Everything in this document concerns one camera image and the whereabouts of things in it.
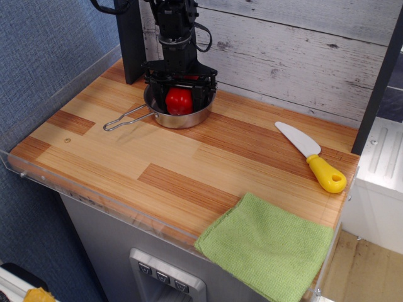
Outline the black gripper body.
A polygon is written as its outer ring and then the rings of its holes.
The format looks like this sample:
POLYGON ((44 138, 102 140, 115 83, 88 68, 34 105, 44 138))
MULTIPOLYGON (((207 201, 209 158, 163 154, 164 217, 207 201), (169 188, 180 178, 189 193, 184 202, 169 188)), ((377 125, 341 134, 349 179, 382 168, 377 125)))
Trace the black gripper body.
POLYGON ((204 87, 217 90, 217 71, 201 64, 193 42, 183 48, 176 45, 162 46, 163 59, 147 61, 142 64, 145 69, 146 84, 160 84, 178 87, 204 87))

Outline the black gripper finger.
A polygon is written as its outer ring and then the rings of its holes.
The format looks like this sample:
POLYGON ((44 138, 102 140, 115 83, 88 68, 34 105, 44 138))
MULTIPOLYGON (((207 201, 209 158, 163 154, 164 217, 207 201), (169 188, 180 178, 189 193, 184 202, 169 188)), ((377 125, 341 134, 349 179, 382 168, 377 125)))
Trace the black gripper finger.
POLYGON ((167 89, 164 84, 159 82, 151 82, 150 88, 153 94, 153 97, 156 101, 157 107, 160 109, 160 112, 167 112, 166 105, 166 94, 167 89))
POLYGON ((191 97, 194 110, 202 110, 207 106, 209 92, 209 88, 205 86, 194 86, 191 88, 191 97))

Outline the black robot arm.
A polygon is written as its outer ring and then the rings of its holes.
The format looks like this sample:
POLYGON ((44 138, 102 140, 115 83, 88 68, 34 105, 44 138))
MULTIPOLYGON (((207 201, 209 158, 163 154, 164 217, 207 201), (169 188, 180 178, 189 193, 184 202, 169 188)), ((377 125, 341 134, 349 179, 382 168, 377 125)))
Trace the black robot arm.
POLYGON ((209 51, 212 41, 202 49, 196 30, 210 30, 196 22, 196 1, 150 1, 159 27, 158 41, 162 60, 143 63, 145 82, 163 113, 182 116, 196 113, 208 105, 209 95, 217 89, 217 71, 198 61, 198 53, 209 51))

